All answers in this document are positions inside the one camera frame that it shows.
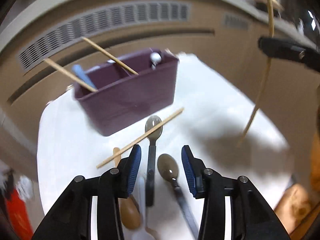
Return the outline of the white table cloth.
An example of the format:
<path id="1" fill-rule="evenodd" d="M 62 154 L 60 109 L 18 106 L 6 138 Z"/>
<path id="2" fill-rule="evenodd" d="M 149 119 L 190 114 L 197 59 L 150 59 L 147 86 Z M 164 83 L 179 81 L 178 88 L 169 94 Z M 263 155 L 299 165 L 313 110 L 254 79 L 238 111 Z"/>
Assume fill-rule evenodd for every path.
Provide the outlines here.
<path id="1" fill-rule="evenodd" d="M 289 145 L 276 126 L 258 113 L 242 144 L 239 135 L 253 108 L 251 101 L 195 55 L 180 54 L 174 103 L 157 115 L 182 113 L 163 127 L 156 153 L 182 165 L 188 145 L 196 158 L 224 177 L 248 177 L 270 207 L 275 207 L 293 172 Z M 92 178 L 114 167 L 98 164 L 144 133 L 146 120 L 103 137 L 91 125 L 70 89 L 44 109 L 39 127 L 37 172 L 41 203 L 48 212 L 71 180 Z"/>

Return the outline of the grey ventilation grille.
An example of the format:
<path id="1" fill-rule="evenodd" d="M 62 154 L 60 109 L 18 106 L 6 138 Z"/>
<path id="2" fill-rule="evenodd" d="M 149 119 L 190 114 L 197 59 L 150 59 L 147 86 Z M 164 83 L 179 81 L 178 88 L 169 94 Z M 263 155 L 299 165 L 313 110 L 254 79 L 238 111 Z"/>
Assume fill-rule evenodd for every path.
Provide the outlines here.
<path id="1" fill-rule="evenodd" d="M 140 0 L 104 5 L 77 14 L 38 35 L 16 55 L 24 73 L 82 37 L 157 22 L 187 22 L 191 4 L 173 0 Z"/>

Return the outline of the grey spoon black handle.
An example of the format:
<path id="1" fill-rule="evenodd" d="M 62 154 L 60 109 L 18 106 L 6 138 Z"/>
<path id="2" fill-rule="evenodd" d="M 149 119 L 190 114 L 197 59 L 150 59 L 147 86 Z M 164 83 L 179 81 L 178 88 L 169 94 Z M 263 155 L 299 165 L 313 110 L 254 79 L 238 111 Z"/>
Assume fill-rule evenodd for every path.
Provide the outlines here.
<path id="1" fill-rule="evenodd" d="M 147 176 L 145 182 L 145 204 L 146 207 L 152 207 L 154 203 L 155 194 L 155 162 L 156 162 L 156 141 L 161 136 L 163 127 L 161 126 L 150 135 L 148 140 L 150 142 L 148 152 Z"/>
<path id="2" fill-rule="evenodd" d="M 158 157 L 157 168 L 161 177 L 170 183 L 193 238 L 198 239 L 199 229 L 196 220 L 177 181 L 179 175 L 178 164 L 171 155 L 165 153 Z"/>

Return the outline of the light blue plastic utensil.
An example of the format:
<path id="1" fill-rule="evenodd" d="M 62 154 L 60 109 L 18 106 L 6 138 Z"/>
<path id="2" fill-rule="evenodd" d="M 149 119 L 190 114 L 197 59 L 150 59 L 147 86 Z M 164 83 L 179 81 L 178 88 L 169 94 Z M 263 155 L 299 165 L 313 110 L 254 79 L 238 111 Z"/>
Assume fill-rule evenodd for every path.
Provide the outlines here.
<path id="1" fill-rule="evenodd" d="M 94 83 L 91 81 L 88 75 L 83 71 L 82 67 L 79 64 L 74 65 L 72 67 L 72 71 L 79 79 L 84 81 L 84 83 L 96 89 L 96 86 L 94 85 Z"/>

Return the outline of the wooden chopstick in holder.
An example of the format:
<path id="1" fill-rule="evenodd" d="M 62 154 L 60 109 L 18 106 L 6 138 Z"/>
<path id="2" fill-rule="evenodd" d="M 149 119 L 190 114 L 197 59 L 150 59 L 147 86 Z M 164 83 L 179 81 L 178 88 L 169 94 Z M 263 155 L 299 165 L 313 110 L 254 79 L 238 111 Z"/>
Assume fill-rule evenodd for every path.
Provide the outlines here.
<path id="1" fill-rule="evenodd" d="M 86 88 L 87 90 L 91 91 L 91 92 L 97 92 L 98 90 L 90 85 L 88 85 L 87 83 L 85 83 L 84 81 L 82 81 L 80 78 L 78 78 L 77 76 L 75 76 L 74 74 L 72 74 L 71 72 L 67 71 L 65 68 L 63 68 L 62 66 L 60 66 L 59 64 L 55 63 L 54 61 L 52 61 L 51 59 L 44 59 L 43 60 L 45 63 L 47 63 L 48 65 L 50 65 L 51 67 L 53 67 L 55 70 L 57 70 L 58 72 L 61 72 L 63 75 L 67 76 L 68 78 L 72 79 L 73 81 L 75 81 L 76 83 L 78 83 L 79 85 L 81 85 L 82 87 Z"/>

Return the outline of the white round spoon in holder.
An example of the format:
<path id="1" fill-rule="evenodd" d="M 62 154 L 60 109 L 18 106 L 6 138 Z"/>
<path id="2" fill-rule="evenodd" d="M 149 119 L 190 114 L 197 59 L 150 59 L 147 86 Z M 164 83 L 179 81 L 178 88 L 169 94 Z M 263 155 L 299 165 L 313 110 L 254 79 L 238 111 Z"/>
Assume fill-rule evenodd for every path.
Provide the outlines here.
<path id="1" fill-rule="evenodd" d="M 157 52 L 152 52 L 150 54 L 150 61 L 151 61 L 151 68 L 152 70 L 155 70 L 157 65 L 161 63 L 162 57 L 159 53 Z"/>

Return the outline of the wooden spoon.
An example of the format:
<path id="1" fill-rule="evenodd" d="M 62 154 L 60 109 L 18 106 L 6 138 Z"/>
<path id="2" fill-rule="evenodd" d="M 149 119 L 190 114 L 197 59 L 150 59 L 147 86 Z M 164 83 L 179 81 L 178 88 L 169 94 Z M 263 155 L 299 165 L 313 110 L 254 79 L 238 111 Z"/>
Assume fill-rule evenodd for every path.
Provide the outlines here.
<path id="1" fill-rule="evenodd" d="M 140 227 L 140 213 L 138 203 L 130 194 L 128 198 L 119 198 L 120 218 L 123 226 L 129 230 L 136 230 Z"/>

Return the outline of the purple plastic utensil holder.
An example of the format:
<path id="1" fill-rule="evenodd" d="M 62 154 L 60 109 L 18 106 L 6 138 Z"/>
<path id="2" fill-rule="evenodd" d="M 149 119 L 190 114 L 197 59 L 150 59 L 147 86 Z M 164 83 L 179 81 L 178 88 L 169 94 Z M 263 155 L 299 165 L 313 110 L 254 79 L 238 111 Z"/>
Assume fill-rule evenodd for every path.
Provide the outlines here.
<path id="1" fill-rule="evenodd" d="M 162 61 L 151 68 L 150 54 Z M 178 58 L 166 51 L 149 48 L 121 56 L 121 61 L 139 75 L 129 74 L 116 63 L 105 62 L 86 74 L 97 92 L 74 85 L 74 98 L 80 103 L 93 127 L 110 136 L 171 105 L 174 101 Z"/>

